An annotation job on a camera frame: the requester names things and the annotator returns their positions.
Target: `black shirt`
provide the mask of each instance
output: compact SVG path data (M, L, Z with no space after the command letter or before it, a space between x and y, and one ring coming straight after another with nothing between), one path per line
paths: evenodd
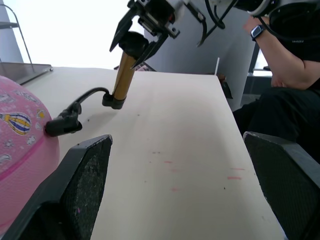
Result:
M301 60L320 63L320 40L305 42L279 41L287 50ZM320 79L318 79L309 89L320 90Z

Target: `person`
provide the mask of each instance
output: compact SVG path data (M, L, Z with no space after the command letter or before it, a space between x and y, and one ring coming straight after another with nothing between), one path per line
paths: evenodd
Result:
M251 34L261 24L250 17L243 28ZM233 112L240 133L298 143L320 163L320 40L283 41L267 30L255 40L272 71L271 88Z

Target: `black foam pad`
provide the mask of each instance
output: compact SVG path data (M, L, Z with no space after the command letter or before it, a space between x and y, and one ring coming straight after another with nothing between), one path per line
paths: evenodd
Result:
M262 192L289 240L320 239L320 165L298 144L246 132Z
M110 135L71 148L2 240L90 240L102 201Z

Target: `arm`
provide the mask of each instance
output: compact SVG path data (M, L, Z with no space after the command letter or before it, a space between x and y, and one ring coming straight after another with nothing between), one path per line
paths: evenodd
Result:
M258 19L250 17L244 28L251 33L259 24L261 23ZM268 31L265 30L256 42L273 75L281 79L288 88L305 90L320 78L320 62L299 59Z

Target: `hot air balloon print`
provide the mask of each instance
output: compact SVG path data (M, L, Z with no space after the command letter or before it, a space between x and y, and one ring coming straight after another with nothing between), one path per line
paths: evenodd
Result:
M26 135L31 128L31 120L24 113L0 113L0 120L5 121L19 135Z

